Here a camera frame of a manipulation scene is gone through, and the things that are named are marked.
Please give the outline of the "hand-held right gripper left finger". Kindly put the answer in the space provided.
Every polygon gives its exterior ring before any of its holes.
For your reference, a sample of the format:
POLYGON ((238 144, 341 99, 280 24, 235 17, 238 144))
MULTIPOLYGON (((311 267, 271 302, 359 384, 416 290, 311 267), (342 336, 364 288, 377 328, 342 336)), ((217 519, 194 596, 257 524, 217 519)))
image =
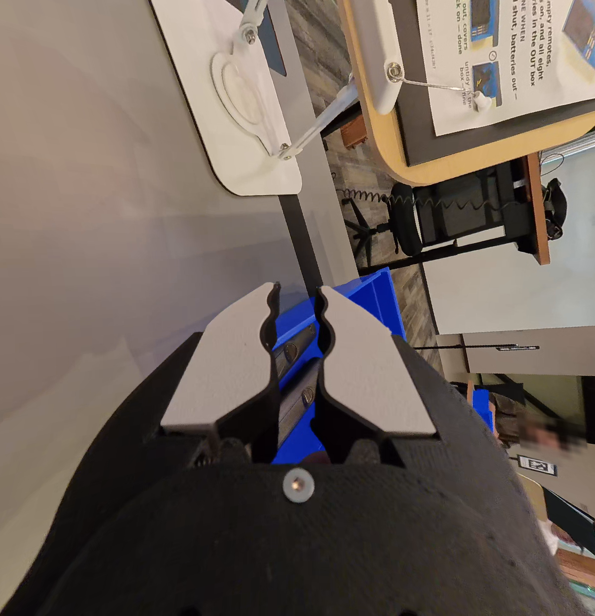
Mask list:
POLYGON ((216 315, 196 344, 166 411, 168 432, 236 439, 255 463, 276 457, 279 378, 273 348, 278 282, 266 282, 216 315))

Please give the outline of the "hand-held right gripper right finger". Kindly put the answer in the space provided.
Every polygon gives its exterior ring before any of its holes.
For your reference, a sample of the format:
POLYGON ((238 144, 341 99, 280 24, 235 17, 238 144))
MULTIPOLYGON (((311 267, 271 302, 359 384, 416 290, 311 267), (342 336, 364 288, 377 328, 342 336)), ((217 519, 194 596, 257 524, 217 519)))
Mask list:
POLYGON ((401 463, 395 439, 432 439, 437 428, 380 320, 335 289, 317 291, 318 347, 313 432, 331 463, 345 463, 358 442, 384 463, 401 463))

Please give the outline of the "blue plastic bin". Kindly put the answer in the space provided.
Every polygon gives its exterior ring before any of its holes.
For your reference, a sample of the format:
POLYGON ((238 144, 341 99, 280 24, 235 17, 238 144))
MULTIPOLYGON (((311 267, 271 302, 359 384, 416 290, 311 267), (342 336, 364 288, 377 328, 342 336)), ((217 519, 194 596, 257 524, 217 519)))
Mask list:
MULTIPOLYGON (((399 335, 403 340, 406 339, 392 276, 388 268, 339 285, 335 287, 335 290, 369 312, 393 335, 399 335)), ((306 299, 281 314, 276 320, 277 341, 273 351, 287 338, 313 322, 319 324, 315 316, 313 298, 306 299)), ((277 451, 273 464, 297 464, 303 458, 317 451, 323 451, 323 445, 311 429, 311 420, 314 417, 315 401, 277 451)))

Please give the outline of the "black floor pole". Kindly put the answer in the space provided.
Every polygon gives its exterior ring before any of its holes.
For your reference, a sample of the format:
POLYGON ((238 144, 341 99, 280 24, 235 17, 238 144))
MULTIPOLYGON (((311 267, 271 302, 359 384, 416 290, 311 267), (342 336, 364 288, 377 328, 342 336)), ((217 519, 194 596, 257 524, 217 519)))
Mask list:
POLYGON ((540 350, 539 345, 519 345, 511 344, 451 344, 451 345, 435 345, 435 346, 415 346, 415 350, 470 350, 470 349, 493 349, 499 352, 516 352, 540 350))

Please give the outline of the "small blue storage bin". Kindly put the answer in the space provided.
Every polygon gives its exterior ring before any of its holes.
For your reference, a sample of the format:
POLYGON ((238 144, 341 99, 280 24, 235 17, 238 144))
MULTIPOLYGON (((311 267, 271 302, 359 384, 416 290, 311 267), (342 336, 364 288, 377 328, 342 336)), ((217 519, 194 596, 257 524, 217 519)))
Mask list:
POLYGON ((486 389, 475 389, 473 391, 472 407, 484 421, 490 432, 494 433, 494 411, 491 409, 489 392, 486 389))

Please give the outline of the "white sign black symbol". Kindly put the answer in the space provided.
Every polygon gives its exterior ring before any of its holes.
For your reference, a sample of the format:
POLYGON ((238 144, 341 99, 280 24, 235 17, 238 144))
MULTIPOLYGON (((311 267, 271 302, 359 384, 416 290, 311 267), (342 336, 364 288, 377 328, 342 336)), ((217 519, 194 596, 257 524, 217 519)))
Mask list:
POLYGON ((524 455, 517 456, 518 467, 524 471, 546 474, 548 476, 558 477, 558 467, 538 458, 531 458, 524 455))

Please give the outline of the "wooden board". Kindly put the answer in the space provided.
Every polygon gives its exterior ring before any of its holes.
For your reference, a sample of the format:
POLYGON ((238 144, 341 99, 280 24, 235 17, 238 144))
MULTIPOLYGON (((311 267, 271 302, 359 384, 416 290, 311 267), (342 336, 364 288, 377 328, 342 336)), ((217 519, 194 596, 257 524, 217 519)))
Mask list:
POLYGON ((409 166, 404 155, 397 112, 382 115, 374 108, 370 85, 365 77, 352 4, 350 1, 338 1, 337 4, 368 143, 378 166, 396 181, 412 187, 435 184, 510 159, 557 147, 582 137, 595 125, 595 111, 559 122, 549 120, 545 127, 409 166))

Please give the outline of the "black backing panel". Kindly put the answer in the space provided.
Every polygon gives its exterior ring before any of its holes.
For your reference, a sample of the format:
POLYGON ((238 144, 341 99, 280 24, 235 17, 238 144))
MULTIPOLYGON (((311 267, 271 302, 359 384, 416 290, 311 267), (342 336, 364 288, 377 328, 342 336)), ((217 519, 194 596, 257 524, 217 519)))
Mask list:
MULTIPOLYGON (((416 1, 391 1, 404 68, 409 78, 425 81, 426 71, 416 1)), ((436 136, 426 88, 404 85, 398 95, 404 153, 409 166, 494 143, 555 122, 595 112, 595 99, 530 113, 500 123, 436 136)))

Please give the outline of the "black tilted panel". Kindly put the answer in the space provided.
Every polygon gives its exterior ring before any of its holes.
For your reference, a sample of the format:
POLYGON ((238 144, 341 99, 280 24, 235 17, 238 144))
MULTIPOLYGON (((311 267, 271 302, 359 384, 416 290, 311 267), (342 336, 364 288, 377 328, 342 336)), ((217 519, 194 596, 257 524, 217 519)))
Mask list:
POLYGON ((595 556, 595 518, 551 490, 542 488, 548 520, 563 530, 579 548, 595 556))

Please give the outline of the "brown wooden box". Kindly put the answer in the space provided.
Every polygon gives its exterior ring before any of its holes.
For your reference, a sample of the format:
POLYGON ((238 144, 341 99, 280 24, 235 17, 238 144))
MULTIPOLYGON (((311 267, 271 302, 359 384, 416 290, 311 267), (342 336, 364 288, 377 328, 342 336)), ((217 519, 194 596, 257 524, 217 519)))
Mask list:
POLYGON ((355 149, 368 138, 368 132, 362 114, 348 121, 340 128, 342 143, 347 150, 355 149))

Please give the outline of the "black headset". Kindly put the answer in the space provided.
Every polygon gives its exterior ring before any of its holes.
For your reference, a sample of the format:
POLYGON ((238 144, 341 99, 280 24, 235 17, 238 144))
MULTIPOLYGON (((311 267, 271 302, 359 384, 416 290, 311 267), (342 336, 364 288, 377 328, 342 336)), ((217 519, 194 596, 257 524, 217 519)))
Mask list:
POLYGON ((547 186, 542 187, 542 197, 548 240, 558 240, 563 236, 563 225, 568 211, 567 200, 558 178, 553 178, 547 186))

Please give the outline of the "white metal document stand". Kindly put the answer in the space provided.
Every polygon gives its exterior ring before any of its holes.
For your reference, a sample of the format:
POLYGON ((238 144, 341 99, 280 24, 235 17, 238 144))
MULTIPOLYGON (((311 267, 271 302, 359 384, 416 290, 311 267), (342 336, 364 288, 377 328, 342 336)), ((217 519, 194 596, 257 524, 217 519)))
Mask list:
POLYGON ((151 1, 213 172, 237 196, 297 195, 297 156, 358 99, 354 76, 292 143, 260 29, 268 1, 151 1))

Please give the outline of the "printed instruction sheet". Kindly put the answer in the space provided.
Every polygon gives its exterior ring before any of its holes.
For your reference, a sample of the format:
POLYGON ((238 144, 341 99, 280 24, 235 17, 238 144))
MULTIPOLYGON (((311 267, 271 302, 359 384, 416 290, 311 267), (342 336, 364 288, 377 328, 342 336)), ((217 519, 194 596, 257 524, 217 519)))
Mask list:
POLYGON ((417 1, 437 137, 595 100, 595 1, 417 1))

